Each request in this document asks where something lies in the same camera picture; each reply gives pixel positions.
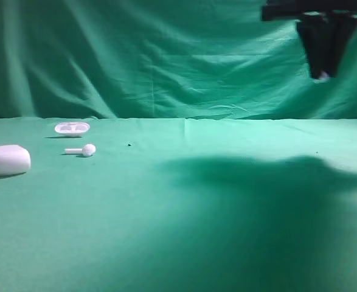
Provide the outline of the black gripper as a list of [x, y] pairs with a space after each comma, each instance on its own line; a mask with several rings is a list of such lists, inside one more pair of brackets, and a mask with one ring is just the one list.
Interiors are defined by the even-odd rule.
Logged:
[[[262, 21], [295, 19], [310, 12], [345, 11], [357, 14], [357, 0], [291, 0], [266, 1], [262, 7]], [[331, 34], [327, 54], [327, 74], [336, 77], [348, 42], [357, 30], [357, 18], [349, 13], [333, 14], [330, 18]], [[319, 15], [302, 15], [296, 30], [302, 42], [310, 77], [318, 78], [325, 67], [326, 22]]]

